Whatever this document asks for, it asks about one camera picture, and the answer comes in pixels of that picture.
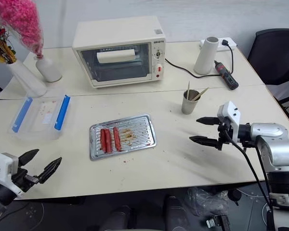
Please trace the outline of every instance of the metal tray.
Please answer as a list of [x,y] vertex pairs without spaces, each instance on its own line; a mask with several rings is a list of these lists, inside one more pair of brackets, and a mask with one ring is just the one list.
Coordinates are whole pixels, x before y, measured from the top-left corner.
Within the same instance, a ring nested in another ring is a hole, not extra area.
[[[119,130],[122,151],[115,148],[113,127]],[[111,133],[112,153],[104,153],[101,149],[101,129],[107,128]],[[156,137],[153,125],[148,114],[131,116],[123,119],[92,125],[89,129],[90,136],[90,159],[110,157],[118,154],[128,153],[144,148],[156,146]]]

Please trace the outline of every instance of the cup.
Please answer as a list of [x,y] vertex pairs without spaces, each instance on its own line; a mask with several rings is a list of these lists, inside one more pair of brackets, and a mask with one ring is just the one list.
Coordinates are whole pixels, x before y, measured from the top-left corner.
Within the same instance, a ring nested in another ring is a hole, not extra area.
[[196,101],[191,101],[193,98],[195,98],[197,95],[199,95],[199,92],[196,90],[189,90],[188,99],[187,97],[187,91],[183,94],[183,102],[182,102],[182,113],[189,115],[193,112],[196,104],[198,103],[201,96]]

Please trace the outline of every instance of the power cord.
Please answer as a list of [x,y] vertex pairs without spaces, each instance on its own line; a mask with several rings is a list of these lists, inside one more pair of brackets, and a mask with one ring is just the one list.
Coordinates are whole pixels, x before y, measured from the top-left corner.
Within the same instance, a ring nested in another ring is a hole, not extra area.
[[[259,138],[260,138],[260,136],[256,137],[256,143],[258,143],[258,139]],[[260,166],[261,166],[261,169],[262,169],[262,173],[263,173],[263,176],[264,176],[266,189],[267,189],[268,193],[270,193],[269,180],[268,180],[268,177],[267,177],[266,172],[264,170],[264,166],[263,166],[263,162],[262,162],[262,159],[261,159],[260,151],[259,151],[257,146],[255,147],[255,149],[256,149],[256,152],[257,152],[257,155],[258,155],[258,159],[259,159],[259,162],[260,162]]]
[[228,134],[228,132],[227,132],[226,130],[224,130],[224,134],[225,134],[226,138],[228,139],[228,141],[229,141],[230,143],[232,143],[233,146],[235,146],[235,147],[243,154],[243,156],[245,157],[245,159],[246,159],[246,161],[247,161],[247,163],[248,163],[248,165],[249,165],[249,167],[250,167],[250,169],[251,169],[251,171],[252,171],[252,173],[253,173],[256,181],[257,181],[257,184],[258,184],[258,186],[259,186],[259,188],[260,188],[260,191],[261,191],[261,193],[262,193],[265,201],[267,202],[267,204],[268,204],[268,205],[270,206],[270,208],[271,208],[272,206],[271,206],[268,198],[267,198],[266,195],[265,195],[265,192],[264,192],[264,190],[263,190],[263,188],[262,188],[262,186],[261,186],[261,184],[260,184],[260,181],[259,181],[259,178],[258,178],[258,176],[257,176],[257,174],[256,174],[256,171],[255,171],[255,169],[253,168],[253,166],[252,166],[252,164],[251,164],[251,162],[250,162],[250,159],[249,159],[249,157],[247,156],[246,152],[245,152],[239,145],[237,145],[236,142],[234,142],[234,141],[230,138],[230,136],[229,136],[229,134]]
[[263,220],[265,226],[267,226],[267,223],[266,223],[266,221],[264,220],[263,210],[264,210],[264,208],[265,208],[266,205],[267,205],[267,203],[264,204],[264,206],[262,207],[262,210],[261,210],[261,216],[262,216],[262,220]]
[[250,194],[248,194],[248,193],[246,193],[246,192],[244,192],[244,191],[242,191],[242,190],[240,190],[240,189],[237,189],[239,192],[241,192],[242,194],[244,194],[244,195],[246,195],[246,196],[250,196],[250,197],[256,197],[256,198],[264,198],[264,196],[255,196],[255,195],[250,195]]
[[[224,39],[224,40],[222,41],[222,45],[227,46],[227,47],[230,49],[230,52],[231,52],[231,61],[232,61],[232,65],[231,65],[232,68],[231,68],[231,72],[230,72],[230,73],[232,74],[232,73],[233,73],[233,51],[232,51],[231,47],[229,46],[227,40]],[[170,62],[168,59],[166,59],[166,58],[165,58],[165,60],[166,60],[166,62],[168,62],[171,66],[174,66],[174,67],[176,67],[176,68],[178,68],[178,69],[184,70],[184,71],[186,71],[187,73],[189,73],[192,77],[195,77],[195,78],[203,78],[203,77],[210,77],[210,76],[221,76],[221,75],[196,76],[196,75],[194,75],[193,73],[191,73],[189,70],[185,69],[184,67],[177,66],[177,65],[171,63],[171,62]]]

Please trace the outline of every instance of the wooden skewer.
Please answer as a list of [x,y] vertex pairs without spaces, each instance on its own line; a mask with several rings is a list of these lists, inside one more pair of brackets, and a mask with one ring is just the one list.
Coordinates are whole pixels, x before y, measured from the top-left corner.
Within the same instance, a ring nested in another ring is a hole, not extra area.
[[189,96],[189,81],[188,81],[187,96],[186,96],[186,99],[187,99],[187,100],[189,100],[189,99],[188,99],[188,96]]
[[200,98],[201,95],[203,95],[209,88],[205,88],[201,93],[196,95],[191,101],[196,101],[197,99]]

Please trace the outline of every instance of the power strip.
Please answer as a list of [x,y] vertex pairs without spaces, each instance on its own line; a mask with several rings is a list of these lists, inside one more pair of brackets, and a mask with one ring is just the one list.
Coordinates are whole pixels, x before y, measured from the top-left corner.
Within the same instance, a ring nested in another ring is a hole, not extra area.
[[[219,52],[219,51],[228,51],[229,50],[229,48],[227,46],[222,45],[223,39],[228,41],[228,44],[229,44],[229,46],[231,47],[232,50],[235,49],[236,43],[231,38],[229,38],[229,37],[227,37],[227,38],[218,38],[219,44],[218,44],[218,47],[217,47],[217,52]],[[204,39],[201,40],[200,43],[199,43],[200,49],[202,48],[203,43],[204,43]]]

